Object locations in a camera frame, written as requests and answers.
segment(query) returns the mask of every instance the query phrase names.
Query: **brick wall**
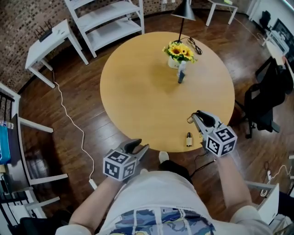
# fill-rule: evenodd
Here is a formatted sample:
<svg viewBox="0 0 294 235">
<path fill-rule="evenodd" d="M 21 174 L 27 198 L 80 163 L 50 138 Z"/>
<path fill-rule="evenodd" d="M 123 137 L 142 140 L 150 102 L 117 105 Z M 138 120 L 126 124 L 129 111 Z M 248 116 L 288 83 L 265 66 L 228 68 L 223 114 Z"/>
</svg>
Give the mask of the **brick wall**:
<svg viewBox="0 0 294 235">
<path fill-rule="evenodd" d="M 33 31 L 43 26 L 44 21 L 51 20 L 54 26 L 64 19 L 68 19 L 73 32 L 81 38 L 79 31 L 71 18 L 64 0 L 0 0 L 0 81 L 15 91 L 32 77 L 31 72 L 25 70 L 27 52 L 36 40 Z M 95 0 L 78 9 L 83 15 L 89 11 L 105 6 L 114 0 Z M 161 12 L 161 0 L 143 0 L 144 15 Z M 165 10 L 173 10 L 181 0 L 170 3 L 168 0 Z M 234 0 L 239 5 L 239 12 L 247 10 L 250 0 Z M 209 9 L 211 3 L 207 0 L 192 0 L 193 8 Z M 69 44 L 62 44 L 48 55 L 52 58 Z"/>
</svg>

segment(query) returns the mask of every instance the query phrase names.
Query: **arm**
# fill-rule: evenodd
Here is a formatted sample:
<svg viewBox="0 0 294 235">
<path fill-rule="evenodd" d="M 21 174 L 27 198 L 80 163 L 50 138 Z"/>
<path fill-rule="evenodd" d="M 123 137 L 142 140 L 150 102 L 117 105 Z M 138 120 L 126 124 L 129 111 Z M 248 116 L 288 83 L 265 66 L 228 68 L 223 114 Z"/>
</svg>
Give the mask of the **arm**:
<svg viewBox="0 0 294 235">
<path fill-rule="evenodd" d="M 225 205 L 232 216 L 238 209 L 252 205 L 249 189 L 237 166 L 228 154 L 217 159 Z"/>
<path fill-rule="evenodd" d="M 107 177 L 97 189 L 75 210 L 69 224 L 80 224 L 92 234 L 99 226 L 103 216 L 122 186 L 122 182 Z"/>
</svg>

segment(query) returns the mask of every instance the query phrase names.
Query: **round wooden table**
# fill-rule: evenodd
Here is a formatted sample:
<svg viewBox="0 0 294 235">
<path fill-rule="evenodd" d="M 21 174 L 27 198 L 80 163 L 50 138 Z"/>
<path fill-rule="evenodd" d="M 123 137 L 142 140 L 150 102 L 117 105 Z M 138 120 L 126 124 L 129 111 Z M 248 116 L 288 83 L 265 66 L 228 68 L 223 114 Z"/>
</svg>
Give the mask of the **round wooden table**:
<svg viewBox="0 0 294 235">
<path fill-rule="evenodd" d="M 107 60 L 100 82 L 104 108 L 117 128 L 150 148 L 183 152 L 201 147 L 202 137 L 187 118 L 197 110 L 211 112 L 228 124 L 234 108 L 234 87 L 221 59 L 195 40 L 203 54 L 187 63 L 178 83 L 177 70 L 168 66 L 164 46 L 179 34 L 154 32 L 128 40 Z M 186 39 L 182 40 L 191 49 Z M 193 145 L 186 147 L 192 133 Z"/>
</svg>

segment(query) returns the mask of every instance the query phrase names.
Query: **white shelving unit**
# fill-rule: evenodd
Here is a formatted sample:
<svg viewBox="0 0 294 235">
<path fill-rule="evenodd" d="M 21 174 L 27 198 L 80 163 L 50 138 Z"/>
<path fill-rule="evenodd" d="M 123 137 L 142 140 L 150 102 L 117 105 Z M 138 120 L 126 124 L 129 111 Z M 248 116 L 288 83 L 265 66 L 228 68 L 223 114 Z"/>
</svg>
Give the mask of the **white shelving unit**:
<svg viewBox="0 0 294 235">
<path fill-rule="evenodd" d="M 95 51 L 127 35 L 144 31 L 143 0 L 139 0 L 139 6 L 134 5 L 131 0 L 114 2 L 105 7 L 99 8 L 81 17 L 78 17 L 75 10 L 94 0 L 64 0 L 68 9 L 78 26 L 92 55 L 97 57 Z M 140 18 L 141 26 L 130 19 L 131 13 L 135 12 Z M 102 27 L 93 28 L 115 18 L 126 15 L 116 21 Z"/>
</svg>

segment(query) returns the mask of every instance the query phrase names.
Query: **lamp shade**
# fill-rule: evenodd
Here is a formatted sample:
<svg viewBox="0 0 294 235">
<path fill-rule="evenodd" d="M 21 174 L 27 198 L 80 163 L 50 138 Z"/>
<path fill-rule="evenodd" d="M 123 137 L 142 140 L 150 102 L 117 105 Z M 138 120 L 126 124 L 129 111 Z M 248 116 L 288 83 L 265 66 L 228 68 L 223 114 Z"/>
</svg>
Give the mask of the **lamp shade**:
<svg viewBox="0 0 294 235">
<path fill-rule="evenodd" d="M 179 4 L 179 6 L 171 13 L 171 15 L 188 20 L 196 20 L 189 2 L 190 1 L 188 0 L 183 0 L 182 3 Z"/>
</svg>

